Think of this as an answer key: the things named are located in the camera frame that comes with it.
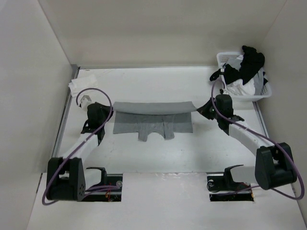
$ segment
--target white table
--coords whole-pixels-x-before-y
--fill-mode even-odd
[[[99,88],[113,102],[192,101],[199,107],[210,98],[208,78],[214,71],[213,67],[91,69],[81,70],[78,77],[95,74]],[[88,94],[93,101],[107,104],[102,94]],[[235,114],[262,132],[252,103],[234,103],[234,108]],[[57,156],[74,144],[86,118],[86,112],[73,101]],[[106,124],[103,142],[88,157],[85,167],[124,173],[122,202],[58,202],[44,207],[44,175],[29,230],[306,229],[297,202],[273,191],[254,189],[255,202],[209,201],[205,172],[255,164],[253,154],[221,131],[216,121],[195,112],[193,134],[175,133],[173,140],[164,140],[153,133],[147,142],[140,142],[136,133],[113,135],[114,118]],[[281,189],[293,194],[289,185]]]

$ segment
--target wall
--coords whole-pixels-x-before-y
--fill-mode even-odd
[[[259,46],[285,0],[39,0],[70,63],[216,65]]]
[[[294,160],[307,184],[307,1],[288,0],[265,37],[262,51],[273,95],[260,102],[269,135],[291,145]],[[295,190],[300,193],[299,184]],[[299,201],[307,220],[307,196]]]
[[[26,228],[70,64],[37,0],[0,2],[0,228]]]

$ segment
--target gray cloth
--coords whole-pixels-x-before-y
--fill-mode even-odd
[[[226,64],[229,64],[231,67],[236,70],[240,70],[242,60],[237,58],[230,58]],[[260,95],[263,88],[263,68],[261,68],[258,73],[254,76],[254,86],[255,86],[255,95]]]
[[[174,132],[177,133],[193,133],[191,110],[196,108],[192,102],[188,103],[120,103],[115,106],[123,111],[131,111],[131,107],[135,109],[134,113],[116,111],[113,134],[119,133],[139,133],[139,140],[147,141],[149,134],[156,132],[164,137],[165,140],[173,139]]]

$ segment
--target black garment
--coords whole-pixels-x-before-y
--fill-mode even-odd
[[[243,85],[245,85],[264,65],[264,55],[262,53],[257,53],[255,48],[242,46],[242,50],[244,56],[239,71],[228,64],[225,66],[223,75],[227,85],[238,79],[242,79]]]

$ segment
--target laundry basket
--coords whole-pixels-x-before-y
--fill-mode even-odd
[[[222,68],[224,66],[224,64],[228,61],[228,59],[237,58],[240,55],[241,55],[241,53],[238,53],[238,52],[218,53],[216,55],[216,58],[217,58],[217,63],[218,63],[219,68]],[[267,82],[263,86],[260,95],[254,95],[254,96],[245,96],[244,95],[243,96],[243,95],[233,95],[231,93],[229,93],[229,95],[231,96],[232,99],[234,99],[236,101],[256,102],[256,101],[258,101],[262,98],[271,97],[272,96],[272,90],[271,90],[269,82]]]

